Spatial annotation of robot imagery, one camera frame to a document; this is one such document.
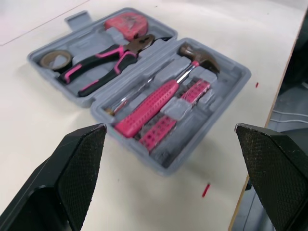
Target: brown tape roll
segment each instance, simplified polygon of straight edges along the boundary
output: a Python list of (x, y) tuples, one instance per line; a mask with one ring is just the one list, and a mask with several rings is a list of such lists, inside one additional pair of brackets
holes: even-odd
[[(50, 63), (53, 62), (59, 55), (64, 56), (66, 58), (66, 61), (56, 67), (50, 66)], [(45, 54), (43, 58), (39, 61), (39, 64), (44, 68), (63, 73), (64, 71), (72, 67), (72, 59), (73, 57), (69, 52), (58, 50)]]

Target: white cable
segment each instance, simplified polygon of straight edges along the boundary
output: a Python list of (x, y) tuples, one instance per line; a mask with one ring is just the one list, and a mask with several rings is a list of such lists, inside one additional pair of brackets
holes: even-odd
[(276, 110), (273, 110), (273, 112), (276, 112), (278, 114), (282, 114), (282, 115), (291, 115), (291, 116), (303, 116), (303, 117), (308, 117), (308, 115), (305, 115), (305, 114), (299, 114), (299, 113), (290, 113), (290, 112), (279, 112), (279, 111), (276, 111)]
[(292, 123), (292, 122), (298, 122), (298, 123), (308, 124), (307, 121), (300, 120), (300, 119), (290, 119), (290, 120), (283, 120), (283, 121), (279, 121), (279, 120), (276, 120), (276, 119), (270, 119), (270, 121), (277, 122), (277, 123)]

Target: hammer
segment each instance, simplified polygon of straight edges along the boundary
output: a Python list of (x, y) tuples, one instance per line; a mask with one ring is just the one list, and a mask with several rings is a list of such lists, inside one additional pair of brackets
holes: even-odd
[(183, 82), (188, 74), (198, 66), (208, 69), (216, 75), (220, 72), (218, 63), (209, 53), (196, 50), (187, 43), (180, 47), (179, 54), (189, 58), (192, 63), (177, 77), (177, 83)]
[(205, 51), (193, 49), (188, 44), (183, 44), (179, 54), (185, 55), (192, 60), (191, 64), (176, 78), (160, 86), (149, 95), (139, 106), (126, 118), (116, 124), (115, 129), (126, 138), (134, 137), (139, 130), (149, 122), (159, 110), (175, 95), (177, 90), (188, 74), (197, 66), (202, 66), (216, 75), (220, 72), (215, 59)]

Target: white table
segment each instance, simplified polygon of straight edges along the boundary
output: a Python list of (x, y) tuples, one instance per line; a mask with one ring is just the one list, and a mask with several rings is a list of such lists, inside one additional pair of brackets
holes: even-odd
[(69, 33), (64, 19), (70, 15), (88, 10), (96, 20), (129, 6), (173, 27), (179, 38), (191, 37), (242, 63), (252, 77), (169, 178), (107, 136), (82, 230), (226, 230), (247, 176), (234, 126), (266, 124), (308, 0), (113, 0), (108, 6), (101, 0), (75, 0), (64, 8), (59, 7), (63, 0), (30, 2), (1, 2), (6, 27), (0, 47), (0, 213), (65, 134), (96, 123), (89, 109), (74, 105), (43, 80), (27, 54)]

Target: red debris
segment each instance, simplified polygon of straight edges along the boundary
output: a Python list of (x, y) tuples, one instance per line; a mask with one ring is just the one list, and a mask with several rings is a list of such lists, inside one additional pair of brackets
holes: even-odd
[(204, 192), (202, 194), (202, 197), (205, 197), (205, 194), (206, 194), (207, 190), (209, 189), (210, 185), (211, 184), (207, 184), (207, 186), (205, 187)]

